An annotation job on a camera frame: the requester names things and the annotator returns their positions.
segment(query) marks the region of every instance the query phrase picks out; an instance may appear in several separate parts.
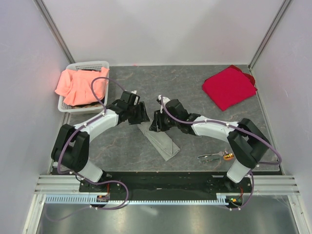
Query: cable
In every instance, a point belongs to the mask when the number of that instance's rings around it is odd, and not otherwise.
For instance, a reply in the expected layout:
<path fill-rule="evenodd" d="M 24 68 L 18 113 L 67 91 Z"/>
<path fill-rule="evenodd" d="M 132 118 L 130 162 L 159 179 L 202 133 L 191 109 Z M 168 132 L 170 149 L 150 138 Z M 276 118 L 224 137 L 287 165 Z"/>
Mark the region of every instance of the cable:
<path fill-rule="evenodd" d="M 114 82 L 115 84 L 117 84 L 123 91 L 125 91 L 125 88 L 124 88 L 121 84 L 119 84 L 119 82 L 117 82 L 116 80 L 114 80 L 114 79 L 112 79 L 112 78 L 107 78 L 107 77 L 97 77 L 97 78 L 95 78 L 95 79 L 91 82 L 91 91 L 92 91 L 94 97 L 96 98 L 96 100 L 103 106 L 103 111 L 104 111 L 104 114 L 105 114 L 105 113 L 106 113 L 106 107 L 105 107 L 104 103 L 96 96 L 96 94 L 95 94 L 95 92 L 94 92 L 94 89 L 93 89 L 93 84 L 94 84 L 94 82 L 95 82 L 96 80 L 98 80 L 98 79 L 107 79 L 107 80 L 110 80 L 110 81 Z M 100 118 L 102 118 L 102 116 L 98 116 L 98 117 L 96 117 L 96 118 L 90 120 L 89 122 L 87 122 L 87 125 L 89 125 L 90 123 L 93 123 L 94 121 L 97 121 L 97 120 L 100 119 Z M 74 136 L 75 136 L 81 129 L 83 129 L 84 127 L 85 127 L 85 126 L 82 125 L 82 126 L 80 126 L 79 128 L 77 128 L 77 129 L 74 131 L 74 133 L 71 134 L 71 136 L 70 136 L 70 137 L 68 138 L 68 140 L 66 141 L 66 143 L 65 143 L 65 145 L 64 145 L 64 147 L 63 147 L 63 149 L 62 149 L 62 151 L 61 151 L 61 153 L 60 153 L 60 155 L 59 155 L 59 158 L 58 158 L 58 173 L 59 173 L 59 174 L 65 174 L 65 173 L 69 173 L 69 172 L 70 172 L 70 170 L 61 171 L 61 170 L 60 170 L 60 165 L 61 165 L 60 162 L 62 162 L 64 153 L 65 153 L 65 151 L 66 151 L 66 149 L 67 149 L 69 143 L 71 142 L 71 140 L 72 140 L 72 139 L 74 138 Z"/>
<path fill-rule="evenodd" d="M 240 207 L 237 207 L 237 208 L 227 208 L 227 207 L 219 206 L 220 208 L 226 209 L 226 210 L 230 210 L 230 211 L 240 211 L 241 208 L 243 208 L 243 207 L 245 207 L 247 205 L 247 203 L 250 201 L 250 199 L 252 198 L 253 193 L 254 193 L 254 175 L 253 175 L 253 173 L 251 171 L 249 171 L 249 175 L 252 178 L 252 190 L 250 192 L 250 195 L 249 195 L 247 201 L 245 203 L 243 203 Z"/>
<path fill-rule="evenodd" d="M 240 187 L 240 196 L 238 197 L 238 199 L 240 199 L 244 194 L 244 190 L 242 187 Z"/>
<path fill-rule="evenodd" d="M 221 124 L 223 126 L 227 126 L 227 127 L 230 127 L 230 128 L 234 128 L 235 130 L 238 130 L 242 133 L 245 133 L 247 135 L 250 135 L 254 138 L 256 138 L 257 140 L 259 140 L 260 142 L 262 142 L 263 144 L 265 144 L 268 148 L 270 148 L 277 156 L 278 158 L 278 162 L 259 162 L 259 164 L 266 164 L 266 165 L 279 165 L 281 164 L 282 162 L 282 157 L 281 155 L 279 154 L 279 152 L 272 146 L 270 145 L 269 143 L 267 143 L 264 139 L 260 138 L 259 136 L 257 136 L 256 134 L 253 134 L 251 132 L 248 132 L 246 131 L 245 129 L 242 129 L 242 128 L 239 128 L 239 127 L 236 127 L 236 126 L 233 126 L 233 125 L 230 125 L 230 124 L 226 124 L 222 121 L 219 121 L 219 120 L 201 120 L 201 121 L 190 121 L 190 122 L 187 122 L 187 121 L 182 121 L 176 117 L 174 117 L 173 115 L 171 115 L 169 113 L 169 111 L 167 110 L 166 108 L 166 105 L 164 104 L 164 100 L 163 100 L 163 96 L 160 95 L 160 100 L 161 100 L 161 106 L 163 107 L 163 109 L 165 110 L 165 112 L 167 113 L 167 115 L 169 115 L 172 119 L 174 119 L 175 121 L 177 122 L 180 122 L 180 123 L 184 123 L 184 124 L 197 124 L 197 123 L 217 123 L 217 124 Z"/>
<path fill-rule="evenodd" d="M 94 89 L 93 89 L 93 84 L 94 84 L 94 82 L 95 82 L 96 80 L 98 80 L 98 79 L 107 79 L 107 80 L 110 80 L 110 81 L 114 82 L 115 84 L 117 84 L 123 91 L 125 91 L 125 88 L 124 88 L 121 84 L 119 84 L 116 80 L 114 80 L 114 79 L 107 78 L 107 77 L 97 77 L 97 78 L 95 78 L 95 79 L 91 82 L 91 91 L 92 91 L 94 97 L 96 98 L 96 100 L 102 105 L 102 107 L 103 107 L 103 115 L 97 116 L 96 118 L 90 120 L 89 122 L 86 123 L 86 125 L 89 125 L 89 124 L 91 124 L 91 123 L 97 121 L 98 119 L 102 118 L 102 117 L 105 115 L 105 113 L 106 113 L 106 107 L 105 107 L 104 103 L 96 96 L 96 94 L 95 94 L 95 92 L 94 92 Z M 61 151 L 61 153 L 60 153 L 60 156 L 59 156 L 59 158 L 58 158 L 58 173 L 59 173 L 59 174 L 65 174 L 65 173 L 71 172 L 71 170 L 61 171 L 61 169 L 60 169 L 61 162 L 62 162 L 62 159 L 63 159 L 63 157 L 64 157 L 65 151 L 66 151 L 66 149 L 67 149 L 69 143 L 70 143 L 71 140 L 75 137 L 75 135 L 76 135 L 80 130 L 82 130 L 84 127 L 85 127 L 85 125 L 82 125 L 82 126 L 80 126 L 79 128 L 77 128 L 77 129 L 70 135 L 70 137 L 67 139 L 67 141 L 66 141 L 66 143 L 65 143 L 65 145 L 64 145 L 64 147 L 63 147 L 63 149 L 62 149 L 62 151 Z M 74 174 L 75 174 L 75 177 L 76 177 L 77 180 L 78 180 L 77 176 L 80 176 L 80 177 L 83 178 L 83 176 L 80 175 L 79 173 L 74 172 Z M 97 209 L 100 209 L 100 210 L 117 210 L 117 209 L 123 207 L 123 205 L 126 204 L 126 202 L 128 201 L 128 198 L 129 198 L 129 190 L 128 190 L 127 186 L 126 186 L 123 182 L 121 182 L 121 181 L 109 180 L 109 181 L 105 181 L 105 182 L 93 182 L 93 181 L 91 181 L 91 180 L 89 180 L 89 179 L 87 179 L 87 178 L 84 178 L 84 180 L 87 181 L 87 182 L 89 182 L 90 184 L 94 184 L 94 185 L 102 185 L 102 184 L 109 184 L 109 183 L 118 183 L 118 184 L 121 184 L 121 185 L 126 189 L 126 198 L 125 198 L 125 200 L 124 200 L 120 205 L 115 206 L 115 207 L 110 207 L 110 208 L 97 207 Z M 47 216 L 46 213 L 45 213 L 45 216 L 46 216 L 46 218 L 47 218 L 48 220 L 50 220 L 51 222 L 58 222 L 58 221 L 62 221 L 62 220 L 64 220 L 64 219 L 66 219 L 66 218 L 68 218 L 68 217 L 70 217 L 70 216 L 76 214 L 77 212 L 80 212 L 80 211 L 82 211 L 82 210 L 85 210 L 85 209 L 87 209 L 87 208 L 89 208 L 89 207 L 90 207 L 90 206 L 88 206 L 88 207 L 83 207 L 83 208 L 81 208 L 81 209 L 79 209 L 79 210 L 77 210 L 77 211 L 71 213 L 70 215 L 67 215 L 67 216 L 61 218 L 61 219 L 55 219 L 55 220 L 54 220 L 54 219 L 51 219 L 51 218 L 49 218 L 49 217 Z"/>
<path fill-rule="evenodd" d="M 232 202 L 231 201 L 231 203 L 233 204 L 233 205 L 235 205 L 236 207 L 241 207 L 241 206 L 239 206 L 239 205 L 236 205 L 234 202 Z"/>
<path fill-rule="evenodd" d="M 81 179 L 78 179 L 77 175 L 75 175 L 75 177 L 76 177 L 76 180 L 78 180 L 79 182 L 81 182 Z"/>

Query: metal frame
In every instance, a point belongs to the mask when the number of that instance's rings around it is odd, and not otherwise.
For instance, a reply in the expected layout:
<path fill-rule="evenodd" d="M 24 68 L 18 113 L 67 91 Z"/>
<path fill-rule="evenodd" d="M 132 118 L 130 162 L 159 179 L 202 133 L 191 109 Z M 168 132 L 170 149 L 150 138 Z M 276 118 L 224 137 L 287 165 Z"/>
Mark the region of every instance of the metal frame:
<path fill-rule="evenodd" d="M 75 63 L 75 60 L 72 56 L 72 54 L 70 53 L 62 35 L 60 34 L 56 24 L 54 23 L 54 20 L 52 19 L 52 16 L 50 15 L 46 5 L 44 4 L 43 0 L 34 0 L 35 4 L 37 5 L 38 9 L 41 12 L 41 15 L 43 16 L 43 18 L 45 19 L 46 23 L 48 24 L 53 36 L 55 37 L 55 39 L 57 40 L 59 46 L 61 47 L 61 49 L 63 50 L 67 60 L 70 63 Z"/>
<path fill-rule="evenodd" d="M 82 198 L 81 201 L 75 200 L 64 201 L 59 200 L 59 203 L 75 203 L 85 204 L 83 198 L 93 197 L 94 195 L 106 195 L 106 193 L 81 193 L 79 192 L 80 182 L 76 180 L 74 175 L 40 175 L 35 189 L 34 198 L 31 204 L 31 208 L 28 213 L 28 217 L 25 223 L 23 234 L 36 233 L 39 220 L 43 211 L 43 205 L 47 200 L 47 197 L 53 197 L 53 195 L 64 195 L 65 197 Z M 226 195 L 238 195 L 238 194 L 217 194 L 221 199 Z M 303 210 L 303 203 L 299 193 L 298 186 L 293 176 L 291 175 L 255 175 L 254 176 L 254 196 L 277 196 L 287 195 L 291 205 L 292 213 L 294 215 L 298 230 L 300 234 L 312 233 L 309 227 L 308 220 Z M 132 204 L 141 204 L 139 201 L 135 201 Z M 171 204 L 170 202 L 150 202 L 149 204 Z M 180 202 L 174 201 L 172 204 L 181 205 L 207 205 L 208 203 L 202 202 Z"/>
<path fill-rule="evenodd" d="M 275 31 L 276 27 L 278 26 L 278 24 L 280 23 L 283 15 L 285 14 L 286 10 L 288 9 L 288 7 L 290 6 L 290 3 L 293 0 L 284 0 L 282 5 L 280 6 L 280 8 L 278 9 L 269 29 L 267 30 L 262 42 L 260 43 L 255 55 L 253 56 L 250 64 L 248 65 L 249 70 L 251 71 L 255 65 L 255 63 L 258 61 L 260 55 L 262 54 L 264 48 L 266 47 L 266 45 L 268 44 L 273 32 Z"/>
<path fill-rule="evenodd" d="M 275 149 L 278 150 L 278 148 L 276 146 L 276 143 L 275 143 L 275 140 L 274 140 L 274 137 L 273 137 L 273 132 L 272 132 L 271 124 L 270 124 L 269 119 L 268 119 L 267 111 L 266 111 L 266 109 L 265 109 L 265 107 L 263 105 L 263 102 L 262 102 L 262 99 L 261 99 L 261 97 L 259 95 L 259 92 L 257 92 L 256 95 L 257 95 L 257 98 L 258 98 L 258 101 L 259 101 L 259 105 L 260 105 L 260 109 L 261 109 L 261 112 L 262 112 L 262 115 L 263 115 L 263 118 L 264 118 L 265 125 L 267 126 L 270 143 L 271 143 L 271 145 Z M 282 174 L 284 175 L 284 170 L 283 170 L 283 168 L 280 165 L 279 165 L 279 169 L 282 172 Z"/>

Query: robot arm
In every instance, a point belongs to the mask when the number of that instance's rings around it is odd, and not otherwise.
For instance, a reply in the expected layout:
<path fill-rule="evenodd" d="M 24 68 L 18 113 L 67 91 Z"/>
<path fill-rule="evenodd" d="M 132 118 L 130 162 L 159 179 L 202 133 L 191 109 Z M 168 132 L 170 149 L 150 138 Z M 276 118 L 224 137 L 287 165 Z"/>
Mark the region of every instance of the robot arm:
<path fill-rule="evenodd" d="M 61 164 L 83 177 L 93 181 L 102 182 L 106 173 L 89 160 L 89 143 L 98 135 L 124 121 L 129 124 L 139 124 L 150 121 L 144 102 L 133 92 L 124 91 L 121 98 L 107 106 L 107 111 L 74 126 L 65 124 L 61 127 L 54 144 L 51 158 L 59 161 L 61 151 L 73 132 L 84 125 L 73 138 L 73 144 L 66 148 Z"/>
<path fill-rule="evenodd" d="M 243 128 L 251 133 L 256 134 L 269 143 L 268 139 L 261 133 L 255 124 L 249 119 L 242 119 L 240 122 L 224 122 L 224 125 L 209 122 L 209 119 L 199 114 L 189 114 L 182 104 L 177 100 L 169 100 L 164 97 L 164 104 L 169 113 L 177 119 L 186 122 L 197 122 L 205 120 L 204 123 L 184 124 L 172 119 L 166 112 L 160 110 L 154 112 L 154 121 L 150 127 L 151 131 L 164 132 L 171 127 L 178 127 L 183 133 L 208 136 L 220 139 L 230 144 L 236 160 L 227 172 L 227 177 L 235 183 L 239 183 L 249 170 L 256 167 L 268 147 L 254 137 L 241 133 L 238 130 L 229 128 L 228 125 Z"/>

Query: white wall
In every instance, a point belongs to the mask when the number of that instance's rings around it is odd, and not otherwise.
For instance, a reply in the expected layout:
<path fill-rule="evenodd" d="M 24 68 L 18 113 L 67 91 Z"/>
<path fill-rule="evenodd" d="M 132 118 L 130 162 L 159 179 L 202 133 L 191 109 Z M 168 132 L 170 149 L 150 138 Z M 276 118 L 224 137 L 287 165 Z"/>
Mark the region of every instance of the white wall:
<path fill-rule="evenodd" d="M 283 168 L 312 217 L 312 1 L 292 2 L 253 74 Z"/>
<path fill-rule="evenodd" d="M 32 0 L 0 5 L 0 229 L 19 234 L 47 173 L 61 113 L 54 94 L 67 60 Z"/>
<path fill-rule="evenodd" d="M 283 0 L 44 0 L 76 61 L 248 64 Z"/>

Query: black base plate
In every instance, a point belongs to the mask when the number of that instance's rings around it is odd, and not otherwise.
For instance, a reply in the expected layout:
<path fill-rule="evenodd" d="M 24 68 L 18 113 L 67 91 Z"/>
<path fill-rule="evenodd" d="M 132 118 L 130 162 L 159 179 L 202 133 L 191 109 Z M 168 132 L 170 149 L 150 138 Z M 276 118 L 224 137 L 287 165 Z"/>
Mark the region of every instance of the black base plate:
<path fill-rule="evenodd" d="M 225 172 L 107 172 L 129 189 L 129 200 L 215 200 L 216 193 L 245 193 L 251 191 L 251 181 L 244 178 L 234 184 Z M 125 189 L 110 183 L 110 199 L 124 200 Z M 106 192 L 106 185 L 99 187 L 83 181 L 80 192 Z"/>

